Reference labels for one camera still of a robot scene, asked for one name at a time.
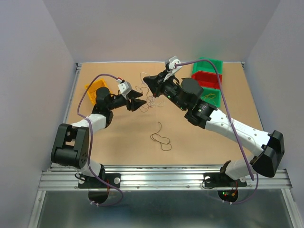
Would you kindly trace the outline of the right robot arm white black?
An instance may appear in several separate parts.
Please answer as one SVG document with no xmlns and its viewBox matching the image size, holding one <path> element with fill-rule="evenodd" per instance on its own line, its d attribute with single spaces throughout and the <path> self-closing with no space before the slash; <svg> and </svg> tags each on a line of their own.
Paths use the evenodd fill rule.
<svg viewBox="0 0 304 228">
<path fill-rule="evenodd" d="M 227 161 L 218 173 L 208 173 L 206 187 L 231 187 L 235 181 L 250 173 L 268 178 L 275 176 L 285 153 L 282 133 L 260 131 L 229 119 L 226 113 L 201 98 L 203 88 L 195 79 L 185 78 L 179 84 L 174 82 L 173 77 L 166 79 L 161 72 L 156 76 L 146 76 L 143 81 L 154 97 L 163 95 L 186 111 L 185 118 L 192 125 L 241 142 L 252 153 L 247 161 Z"/>
</svg>

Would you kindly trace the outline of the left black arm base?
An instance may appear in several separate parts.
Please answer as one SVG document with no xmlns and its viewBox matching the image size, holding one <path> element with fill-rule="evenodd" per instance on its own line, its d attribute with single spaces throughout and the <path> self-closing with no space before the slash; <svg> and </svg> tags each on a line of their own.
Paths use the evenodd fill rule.
<svg viewBox="0 0 304 228">
<path fill-rule="evenodd" d="M 83 174 L 79 174 L 79 177 L 77 179 L 79 189 L 106 189 L 108 187 L 95 177 L 89 177 Z M 106 173 L 104 181 L 114 187 L 120 188 L 121 174 Z"/>
</svg>

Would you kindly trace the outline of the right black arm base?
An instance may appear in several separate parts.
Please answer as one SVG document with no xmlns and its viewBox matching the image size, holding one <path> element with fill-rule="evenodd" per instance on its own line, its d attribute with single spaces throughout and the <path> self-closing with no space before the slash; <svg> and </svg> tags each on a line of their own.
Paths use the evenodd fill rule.
<svg viewBox="0 0 304 228">
<path fill-rule="evenodd" d="M 240 179 L 233 180 L 224 173 L 207 172 L 203 174 L 203 186 L 211 188 L 232 188 L 232 187 L 246 187 L 247 182 L 242 182 Z"/>
</svg>

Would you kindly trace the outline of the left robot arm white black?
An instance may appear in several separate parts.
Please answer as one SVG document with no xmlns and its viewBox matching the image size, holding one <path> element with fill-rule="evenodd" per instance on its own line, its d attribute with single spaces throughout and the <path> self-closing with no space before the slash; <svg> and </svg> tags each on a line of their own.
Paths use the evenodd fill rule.
<svg viewBox="0 0 304 228">
<path fill-rule="evenodd" d="M 81 172 L 83 174 L 83 177 L 80 177 L 81 181 L 89 178 L 95 187 L 103 186 L 105 169 L 89 156 L 92 142 L 90 136 L 110 125 L 114 109 L 125 106 L 128 111 L 133 112 L 146 104 L 146 101 L 139 99 L 141 96 L 142 93 L 133 89 L 126 95 L 114 95 L 106 87 L 97 89 L 96 104 L 89 116 L 73 124 L 59 125 L 51 152 L 51 161 Z"/>
</svg>

